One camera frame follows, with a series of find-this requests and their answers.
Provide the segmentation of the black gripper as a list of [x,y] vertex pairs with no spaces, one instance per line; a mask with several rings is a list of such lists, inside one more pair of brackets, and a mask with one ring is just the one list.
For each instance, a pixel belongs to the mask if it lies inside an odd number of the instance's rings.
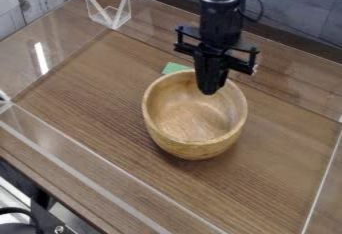
[[260,50],[240,39],[229,44],[214,45],[194,26],[175,28],[174,50],[196,60],[197,84],[205,95],[213,95],[225,86],[232,70],[253,75]]

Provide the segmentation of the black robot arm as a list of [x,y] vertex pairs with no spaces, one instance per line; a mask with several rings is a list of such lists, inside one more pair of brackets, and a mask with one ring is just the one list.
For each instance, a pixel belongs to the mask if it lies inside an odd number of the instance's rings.
[[246,0],[200,0],[200,26],[178,26],[174,50],[193,57],[198,89],[213,95],[225,86],[230,70],[253,75],[258,48],[241,41]]

